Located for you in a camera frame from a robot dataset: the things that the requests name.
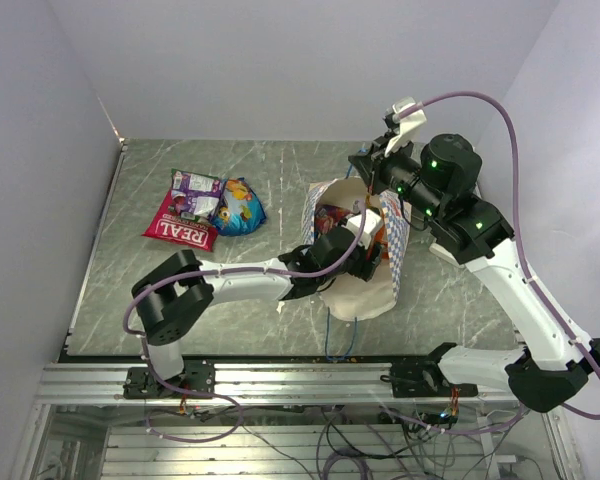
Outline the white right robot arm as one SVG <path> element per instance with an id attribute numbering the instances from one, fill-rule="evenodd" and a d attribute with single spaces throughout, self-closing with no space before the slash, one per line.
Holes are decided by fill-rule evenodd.
<path id="1" fill-rule="evenodd" d="M 529 409 L 547 413 L 574 397 L 600 368 L 600 338 L 592 338 L 559 311 L 518 254 L 515 233 L 501 212 L 474 192 L 482 159 L 457 134 L 440 134 L 421 159 L 407 143 L 388 151 L 387 136 L 349 156 L 372 195 L 395 193 L 424 216 L 436 243 L 490 291 L 524 344 L 478 350 L 443 344 L 420 373 L 430 394 L 455 384 L 511 392 Z"/>

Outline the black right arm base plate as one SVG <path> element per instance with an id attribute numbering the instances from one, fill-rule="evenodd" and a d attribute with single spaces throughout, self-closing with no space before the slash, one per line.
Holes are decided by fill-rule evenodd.
<path id="1" fill-rule="evenodd" d="M 452 384 L 441 373 L 438 365 L 426 356 L 407 356 L 393 359 L 387 373 L 380 375 L 389 384 L 394 398 L 461 398 L 476 397 L 474 384 Z"/>

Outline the red REAL chips bag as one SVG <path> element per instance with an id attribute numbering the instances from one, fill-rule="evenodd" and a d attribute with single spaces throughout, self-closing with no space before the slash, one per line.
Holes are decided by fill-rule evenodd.
<path id="1" fill-rule="evenodd" d="M 165 194 L 142 236 L 211 252 L 219 236 L 218 230 L 203 217 L 185 218 L 180 215 L 177 200 L 171 198 L 170 192 Z"/>

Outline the blue checkered paper bag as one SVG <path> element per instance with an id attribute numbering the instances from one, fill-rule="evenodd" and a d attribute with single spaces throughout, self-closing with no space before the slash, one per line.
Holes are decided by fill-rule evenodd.
<path id="1" fill-rule="evenodd" d="M 367 194 L 367 188 L 358 177 L 337 178 L 312 183 L 303 208 L 301 235 L 305 242 L 314 238 L 314 212 L 318 204 L 329 204 L 349 209 L 356 199 Z M 374 319 L 391 309 L 397 302 L 401 286 L 401 272 L 410 234 L 408 224 L 411 207 L 398 196 L 384 191 L 366 198 L 366 206 L 378 213 L 386 226 L 388 258 L 382 260 L 370 281 L 352 276 L 340 276 L 326 292 L 319 295 L 327 309 L 326 332 L 336 321 L 353 328 L 350 345 L 344 353 L 332 352 L 324 343 L 324 355 L 329 361 L 345 360 L 352 356 L 358 337 L 358 327 L 365 320 Z"/>

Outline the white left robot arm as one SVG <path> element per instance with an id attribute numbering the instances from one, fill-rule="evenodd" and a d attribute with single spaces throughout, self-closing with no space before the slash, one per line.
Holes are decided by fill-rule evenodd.
<path id="1" fill-rule="evenodd" d="M 322 291 L 340 275 L 372 278 L 382 257 L 379 226 L 359 226 L 358 216 L 336 226 L 311 245 L 259 263 L 221 265 L 182 250 L 139 280 L 131 310 L 139 316 L 148 384 L 162 397 L 183 387 L 180 340 L 211 306 L 243 300 L 290 301 Z"/>

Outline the orange snack bag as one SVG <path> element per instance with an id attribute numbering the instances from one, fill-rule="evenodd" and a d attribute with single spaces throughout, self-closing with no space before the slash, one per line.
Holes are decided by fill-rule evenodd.
<path id="1" fill-rule="evenodd" d="M 369 246 L 367 259 L 373 264 L 378 265 L 382 260 L 388 258 L 388 240 L 386 238 L 386 226 L 381 223 L 376 231 L 373 241 Z"/>

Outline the blue candy snack bag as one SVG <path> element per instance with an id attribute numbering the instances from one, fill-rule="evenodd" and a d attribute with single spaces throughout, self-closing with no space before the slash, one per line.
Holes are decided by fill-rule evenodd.
<path id="1" fill-rule="evenodd" d="M 244 236 L 267 220 L 265 210 L 244 178 L 227 179 L 211 224 L 221 236 Z"/>

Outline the purple candy snack bag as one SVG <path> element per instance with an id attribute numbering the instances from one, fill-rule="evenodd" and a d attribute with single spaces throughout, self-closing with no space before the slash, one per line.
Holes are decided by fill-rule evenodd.
<path id="1" fill-rule="evenodd" d="M 186 220 L 210 220 L 219 207 L 224 184 L 214 176 L 173 169 L 170 211 Z"/>

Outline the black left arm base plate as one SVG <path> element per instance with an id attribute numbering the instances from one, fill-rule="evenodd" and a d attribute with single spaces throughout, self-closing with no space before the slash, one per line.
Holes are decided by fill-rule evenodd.
<path id="1" fill-rule="evenodd" d="M 212 392 L 215 385 L 215 368 L 206 360 L 186 360 L 179 376 L 167 380 L 181 389 Z M 127 400 L 157 400 L 178 395 L 160 384 L 148 367 L 133 367 L 127 372 L 123 385 L 123 398 Z"/>

